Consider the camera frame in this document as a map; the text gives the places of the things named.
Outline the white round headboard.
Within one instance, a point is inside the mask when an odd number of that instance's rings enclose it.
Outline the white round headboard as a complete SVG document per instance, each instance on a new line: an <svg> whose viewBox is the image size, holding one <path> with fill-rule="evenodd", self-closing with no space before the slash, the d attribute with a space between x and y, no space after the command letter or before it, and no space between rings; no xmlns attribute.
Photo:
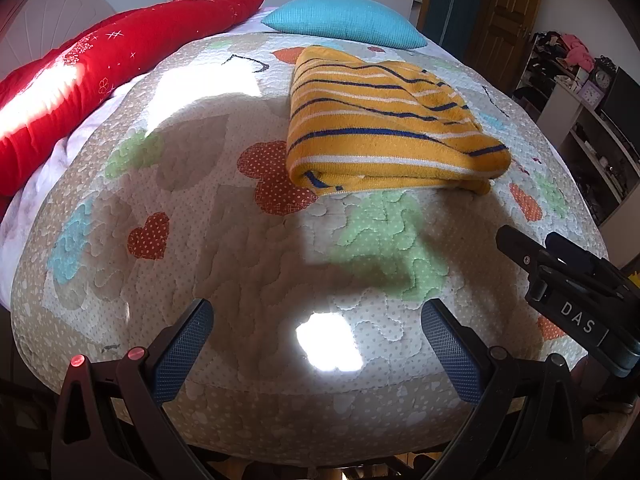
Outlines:
<svg viewBox="0 0 640 480"><path fill-rule="evenodd" d="M1 78L114 14L106 0L27 0L1 39Z"/></svg>

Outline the pink garment on shelf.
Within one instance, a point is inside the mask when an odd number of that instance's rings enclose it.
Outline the pink garment on shelf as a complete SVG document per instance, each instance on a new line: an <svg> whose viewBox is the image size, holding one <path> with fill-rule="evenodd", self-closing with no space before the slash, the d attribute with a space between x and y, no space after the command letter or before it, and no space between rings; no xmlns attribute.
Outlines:
<svg viewBox="0 0 640 480"><path fill-rule="evenodd" d="M594 69L594 58L582 40L571 34L563 34L561 40L566 47L565 63L590 73Z"/></svg>

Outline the yellow striped knit sweater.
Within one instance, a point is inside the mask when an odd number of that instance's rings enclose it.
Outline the yellow striped knit sweater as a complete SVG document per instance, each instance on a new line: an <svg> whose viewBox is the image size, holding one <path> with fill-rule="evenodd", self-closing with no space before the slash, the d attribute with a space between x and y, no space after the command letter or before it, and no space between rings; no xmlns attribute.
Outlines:
<svg viewBox="0 0 640 480"><path fill-rule="evenodd" d="M402 61L311 46L296 60L285 167L316 195L386 188L486 194L511 165L461 94Z"/></svg>

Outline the patchwork heart quilt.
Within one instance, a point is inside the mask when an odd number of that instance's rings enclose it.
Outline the patchwork heart quilt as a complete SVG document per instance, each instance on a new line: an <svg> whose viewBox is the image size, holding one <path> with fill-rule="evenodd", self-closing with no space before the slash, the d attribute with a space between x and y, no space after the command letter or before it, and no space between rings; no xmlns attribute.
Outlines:
<svg viewBox="0 0 640 480"><path fill-rule="evenodd" d="M166 405L180 434L249 460L329 466L444 443L469 413L422 333L427 299L519 358L582 357L526 304L526 274L495 243L510 224L606 252L524 110L439 48L335 40L445 81L512 162L485 196L317 197L284 166L296 60L315 43L206 38L130 84L43 197L14 274L14 341L40 382L61 388L75 354L101 362L150 344L205 298L213 331Z"/></svg>

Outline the turquoise knit cushion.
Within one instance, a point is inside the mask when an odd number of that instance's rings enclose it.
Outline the turquoise knit cushion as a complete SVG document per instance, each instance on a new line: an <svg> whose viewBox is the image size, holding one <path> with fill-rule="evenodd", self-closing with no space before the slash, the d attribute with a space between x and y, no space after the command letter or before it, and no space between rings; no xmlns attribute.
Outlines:
<svg viewBox="0 0 640 480"><path fill-rule="evenodd" d="M417 49L427 39L401 14L373 0L292 0L262 19L287 34L345 39L380 47Z"/></svg>

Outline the long red pillow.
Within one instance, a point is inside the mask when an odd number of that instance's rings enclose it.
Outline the long red pillow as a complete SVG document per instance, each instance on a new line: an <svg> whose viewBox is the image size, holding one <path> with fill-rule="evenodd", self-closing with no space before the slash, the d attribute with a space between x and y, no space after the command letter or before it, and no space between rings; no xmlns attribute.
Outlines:
<svg viewBox="0 0 640 480"><path fill-rule="evenodd" d="M264 0L171 0L115 14L1 83L1 206L122 84L190 41L226 32Z"/></svg>

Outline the cluttered white shelf unit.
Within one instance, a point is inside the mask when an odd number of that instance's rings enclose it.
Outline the cluttered white shelf unit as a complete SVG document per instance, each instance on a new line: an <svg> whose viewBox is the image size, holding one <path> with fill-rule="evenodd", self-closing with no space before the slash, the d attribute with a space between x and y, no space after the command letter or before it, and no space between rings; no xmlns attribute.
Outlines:
<svg viewBox="0 0 640 480"><path fill-rule="evenodd" d="M565 38L536 32L512 99L560 154L612 263L639 259L639 87L607 58L566 62Z"/></svg>

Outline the brown wooden door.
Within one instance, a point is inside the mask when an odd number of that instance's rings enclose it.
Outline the brown wooden door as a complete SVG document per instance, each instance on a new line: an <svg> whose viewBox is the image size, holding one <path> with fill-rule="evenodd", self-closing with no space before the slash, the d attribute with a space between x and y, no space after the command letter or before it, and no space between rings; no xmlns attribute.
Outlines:
<svg viewBox="0 0 640 480"><path fill-rule="evenodd" d="M541 0L480 0L464 62L505 94L520 80L540 4Z"/></svg>

